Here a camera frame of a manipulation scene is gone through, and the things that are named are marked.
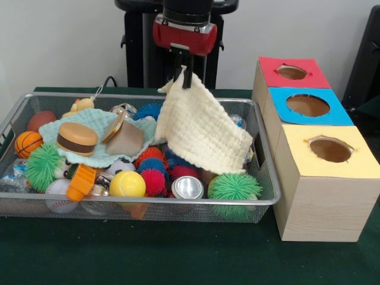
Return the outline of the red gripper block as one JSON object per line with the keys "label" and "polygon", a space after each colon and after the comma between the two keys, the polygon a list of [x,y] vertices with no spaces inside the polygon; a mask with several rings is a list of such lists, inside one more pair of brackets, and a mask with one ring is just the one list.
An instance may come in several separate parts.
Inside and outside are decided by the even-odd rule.
{"label": "red gripper block", "polygon": [[175,55],[173,81],[183,71],[183,89],[191,87],[194,55],[207,56],[213,49],[217,38],[217,26],[183,26],[167,21],[158,14],[153,23],[153,39],[157,46],[169,49]]}

